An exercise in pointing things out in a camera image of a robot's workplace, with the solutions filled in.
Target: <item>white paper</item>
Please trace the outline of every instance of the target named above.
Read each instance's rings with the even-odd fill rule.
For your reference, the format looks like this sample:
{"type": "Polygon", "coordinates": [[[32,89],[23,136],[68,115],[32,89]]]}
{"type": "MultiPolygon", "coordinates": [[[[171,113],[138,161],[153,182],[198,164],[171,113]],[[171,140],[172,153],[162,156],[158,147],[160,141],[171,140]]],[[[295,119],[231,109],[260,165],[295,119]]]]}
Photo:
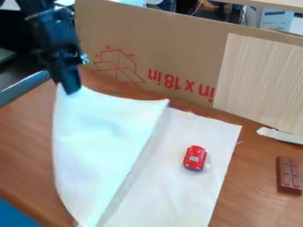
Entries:
{"type": "Polygon", "coordinates": [[[168,100],[116,98],[58,86],[53,160],[58,195],[82,227],[93,227],[132,169],[168,100]]]}
{"type": "Polygon", "coordinates": [[[209,224],[241,126],[169,110],[99,227],[204,227],[209,224]],[[182,165],[191,145],[206,148],[208,169],[182,165]]]}
{"type": "Polygon", "coordinates": [[[293,135],[290,133],[279,131],[277,129],[269,129],[266,127],[258,129],[257,133],[264,137],[274,138],[275,140],[293,143],[297,145],[303,145],[303,136],[300,135],[293,135]]]}

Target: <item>red toy car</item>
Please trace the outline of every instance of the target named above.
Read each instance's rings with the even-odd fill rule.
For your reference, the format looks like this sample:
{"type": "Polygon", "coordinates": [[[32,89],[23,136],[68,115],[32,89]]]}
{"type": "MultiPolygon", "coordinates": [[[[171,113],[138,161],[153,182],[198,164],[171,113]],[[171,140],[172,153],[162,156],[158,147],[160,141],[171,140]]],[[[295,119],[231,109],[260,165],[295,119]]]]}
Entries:
{"type": "Polygon", "coordinates": [[[206,156],[206,149],[197,145],[193,145],[187,149],[183,165],[187,169],[201,171],[204,168],[206,156]]]}

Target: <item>chocolate bar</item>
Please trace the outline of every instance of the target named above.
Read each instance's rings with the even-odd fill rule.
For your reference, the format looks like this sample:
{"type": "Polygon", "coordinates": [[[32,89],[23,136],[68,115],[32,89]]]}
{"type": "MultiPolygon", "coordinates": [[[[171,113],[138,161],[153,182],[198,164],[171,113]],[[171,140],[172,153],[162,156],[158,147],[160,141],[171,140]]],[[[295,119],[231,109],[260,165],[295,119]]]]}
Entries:
{"type": "Polygon", "coordinates": [[[276,158],[276,181],[278,191],[302,195],[299,163],[295,159],[284,156],[276,158]]]}

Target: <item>wood grain panel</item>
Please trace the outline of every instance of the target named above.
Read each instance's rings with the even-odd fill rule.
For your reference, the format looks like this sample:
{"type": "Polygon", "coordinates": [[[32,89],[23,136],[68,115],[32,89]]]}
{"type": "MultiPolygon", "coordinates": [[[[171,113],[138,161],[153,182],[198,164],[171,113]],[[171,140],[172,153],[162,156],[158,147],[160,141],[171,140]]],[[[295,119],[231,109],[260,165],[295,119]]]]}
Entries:
{"type": "Polygon", "coordinates": [[[303,48],[229,35],[214,107],[303,134],[303,48]]]}
{"type": "MultiPolygon", "coordinates": [[[[92,89],[116,96],[163,98],[92,74],[84,74],[82,79],[92,89]]],[[[47,82],[0,110],[0,193],[43,226],[65,227],[73,226],[73,218],[66,214],[56,193],[51,162],[55,89],[47,82]]],[[[275,175],[278,155],[289,155],[303,163],[301,146],[261,137],[255,133],[260,124],[228,113],[182,101],[172,101],[171,106],[243,125],[242,143],[229,165],[211,227],[302,225],[303,199],[278,193],[275,175]]]]}

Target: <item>wooden table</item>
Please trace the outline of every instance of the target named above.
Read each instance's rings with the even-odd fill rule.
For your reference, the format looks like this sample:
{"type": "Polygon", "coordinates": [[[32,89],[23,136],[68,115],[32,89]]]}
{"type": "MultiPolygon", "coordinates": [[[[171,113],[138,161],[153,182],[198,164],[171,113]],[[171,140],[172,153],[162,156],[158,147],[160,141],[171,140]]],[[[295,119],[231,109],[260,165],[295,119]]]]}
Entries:
{"type": "MultiPolygon", "coordinates": [[[[111,80],[82,76],[94,90],[127,98],[160,95],[111,80]]],[[[43,226],[72,226],[54,187],[51,116],[56,86],[47,82],[0,110],[0,195],[43,226]]],[[[275,159],[289,155],[303,163],[302,146],[257,135],[260,124],[202,106],[171,106],[243,125],[210,226],[302,226],[303,197],[276,192],[275,159]]]]}

